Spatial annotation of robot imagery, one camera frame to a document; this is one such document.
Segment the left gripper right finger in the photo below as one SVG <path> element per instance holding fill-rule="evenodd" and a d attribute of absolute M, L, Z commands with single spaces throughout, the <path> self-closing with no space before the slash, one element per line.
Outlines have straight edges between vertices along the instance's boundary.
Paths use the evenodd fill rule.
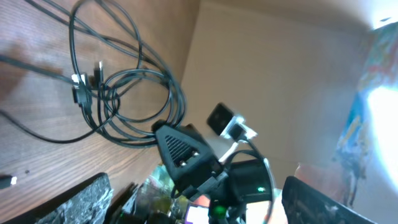
<path fill-rule="evenodd" d="M 375 224 L 294 176 L 285 180 L 282 205 L 288 224 Z"/>

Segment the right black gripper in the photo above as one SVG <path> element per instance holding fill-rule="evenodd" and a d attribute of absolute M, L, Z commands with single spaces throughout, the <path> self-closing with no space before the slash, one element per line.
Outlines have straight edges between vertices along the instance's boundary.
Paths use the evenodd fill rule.
<path fill-rule="evenodd" d="M 193 202 L 206 195 L 222 205 L 243 204 L 232 175 L 220 164 L 212 148 L 192 124 L 161 126 L 155 132 L 159 153 L 174 182 L 170 197 Z"/>

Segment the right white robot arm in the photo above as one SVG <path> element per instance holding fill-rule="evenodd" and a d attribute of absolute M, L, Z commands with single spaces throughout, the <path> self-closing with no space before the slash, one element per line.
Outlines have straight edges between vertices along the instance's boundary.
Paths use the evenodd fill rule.
<path fill-rule="evenodd" d="M 249 140 L 241 124 L 227 133 L 235 142 L 250 146 L 242 154 L 252 158 L 236 162 L 237 151 L 221 162 L 192 126 L 172 126 L 158 121 L 152 126 L 162 162 L 174 183 L 171 198 L 193 202 L 202 195 L 210 200 L 210 223 L 237 223 L 247 204 L 275 200 L 274 179 L 264 157 Z"/>

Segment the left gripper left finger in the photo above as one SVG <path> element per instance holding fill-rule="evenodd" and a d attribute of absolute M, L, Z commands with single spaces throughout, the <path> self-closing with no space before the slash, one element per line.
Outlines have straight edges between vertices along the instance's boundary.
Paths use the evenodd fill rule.
<path fill-rule="evenodd" d="M 100 172 L 6 224 L 103 223 L 112 197 L 108 174 Z"/>

